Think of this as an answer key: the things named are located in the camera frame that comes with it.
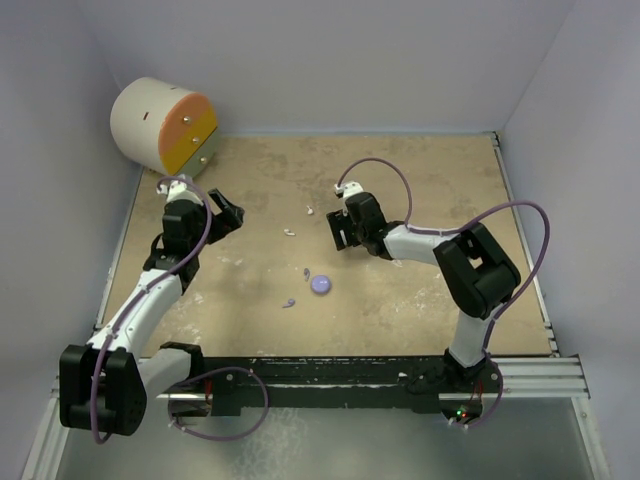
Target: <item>metal frame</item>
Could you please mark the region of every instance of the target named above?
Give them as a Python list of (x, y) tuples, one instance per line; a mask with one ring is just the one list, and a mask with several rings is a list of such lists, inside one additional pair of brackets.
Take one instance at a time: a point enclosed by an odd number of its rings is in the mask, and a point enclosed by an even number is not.
[[(507, 194), (509, 198), (512, 199), (513, 193), (504, 167), (498, 134), (496, 132), (486, 132), (486, 134), (491, 138)], [(141, 177), (142, 170), (140, 170), (138, 177), (138, 186)], [(96, 318), (96, 328), (99, 328), (102, 323), (104, 311), (113, 284), (113, 278), (115, 276), (115, 270), (120, 259), (120, 253), (122, 251), (126, 231), (129, 225), (129, 219), (133, 211), (135, 198), (136, 195), (133, 195), (127, 212), (127, 221), (123, 225), (123, 231), (116, 247), (111, 268), (109, 269), (102, 302)], [(533, 261), (528, 242), (524, 235), (520, 215), (515, 210), (513, 214), (529, 268), (532, 268)], [(577, 357), (559, 357), (560, 354), (555, 341), (555, 334), (553, 333), (553, 328), (545, 307), (542, 290), (540, 289), (537, 278), (534, 279), (534, 286), (538, 296), (544, 327), (547, 330), (552, 354), (550, 357), (494, 357), (493, 360), (498, 363), (504, 376), (504, 397), (571, 398), (576, 414), (576, 421), (582, 435), (582, 440), (584, 442), (594, 478), (596, 480), (609, 480), (611, 478), (611, 474), (598, 435), (595, 416), (590, 408), (589, 391), (580, 360)], [(171, 394), (171, 398), (177, 399), (178, 397), (176, 395), (177, 394)], [(181, 395), (181, 398), (185, 400), (203, 400), (203, 395), (201, 394), (190, 393)], [(487, 398), (491, 398), (492, 396), (495, 396), (495, 394), (486, 393), (485, 396)], [(157, 397), (157, 400), (166, 401), (167, 397), (168, 394), (162, 394)], [(460, 395), (458, 394), (442, 394), (439, 398), (441, 400), (458, 400), (459, 397)], [(59, 402), (56, 386), (52, 391), (51, 400), (49, 401), (45, 415), (38, 429), (36, 439), (32, 446), (22, 477), (23, 480), (56, 479), (67, 435), (68, 429), (62, 427), (59, 421)]]

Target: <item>purple disc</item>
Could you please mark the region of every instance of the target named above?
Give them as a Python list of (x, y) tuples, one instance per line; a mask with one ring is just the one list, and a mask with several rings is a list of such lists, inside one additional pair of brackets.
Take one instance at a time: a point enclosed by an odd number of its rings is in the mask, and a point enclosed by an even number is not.
[(326, 275), (316, 275), (311, 279), (311, 290), (318, 295), (326, 295), (331, 290), (331, 280)]

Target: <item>gray floor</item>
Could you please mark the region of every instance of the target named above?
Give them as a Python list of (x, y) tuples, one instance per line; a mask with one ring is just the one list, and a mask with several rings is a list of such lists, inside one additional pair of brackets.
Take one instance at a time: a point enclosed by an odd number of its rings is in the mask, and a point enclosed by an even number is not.
[[(234, 433), (259, 411), (208, 418), (198, 428)], [(58, 480), (590, 479), (571, 401), (505, 400), (477, 430), (400, 410), (273, 410), (253, 436), (211, 443), (168, 428), (166, 402), (138, 432), (93, 444), (69, 435)]]

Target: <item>table surface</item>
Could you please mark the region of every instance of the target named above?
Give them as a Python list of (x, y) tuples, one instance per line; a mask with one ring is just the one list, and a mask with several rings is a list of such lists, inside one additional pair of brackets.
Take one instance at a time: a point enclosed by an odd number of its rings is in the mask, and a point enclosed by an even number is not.
[[(225, 137), (196, 179), (246, 210), (243, 227), (200, 254), (200, 271), (152, 335), (144, 355), (169, 340), (208, 356), (437, 355), (450, 344), (457, 307), (434, 266), (388, 262), (363, 248), (337, 252), (325, 214), (341, 207), (333, 185), (353, 161), (377, 156), (404, 171), (414, 193), (412, 223), (451, 228), (507, 201), (487, 136)], [(161, 231), (159, 175), (145, 171), (105, 310), (110, 319), (132, 291)], [(407, 198), (388, 167), (367, 163), (346, 180), (379, 200), (387, 220)], [(307, 205), (315, 210), (307, 215)], [(512, 212), (484, 222), (524, 277), (529, 272)], [(296, 236), (286, 236), (284, 229)], [(316, 296), (303, 270), (329, 276)], [(296, 303), (283, 309), (289, 298)], [(496, 326), (495, 354), (548, 354), (540, 305), (530, 288)]]

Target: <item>black mounting bar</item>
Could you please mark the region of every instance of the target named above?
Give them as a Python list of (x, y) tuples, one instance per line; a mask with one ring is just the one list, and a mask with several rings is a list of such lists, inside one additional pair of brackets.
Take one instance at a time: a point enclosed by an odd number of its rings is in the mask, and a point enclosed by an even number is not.
[[(205, 357), (205, 371), (243, 367), (265, 383), (273, 408), (400, 408), (441, 413), (441, 394), (472, 396), (482, 382), (485, 393), (497, 393), (497, 373), (483, 362), (473, 376), (461, 376), (446, 356), (401, 357)], [(211, 415), (237, 416), (243, 407), (261, 407), (256, 381), (244, 373), (211, 377)], [(204, 382), (170, 393), (204, 393)], [(460, 401), (453, 403), (455, 410)]]

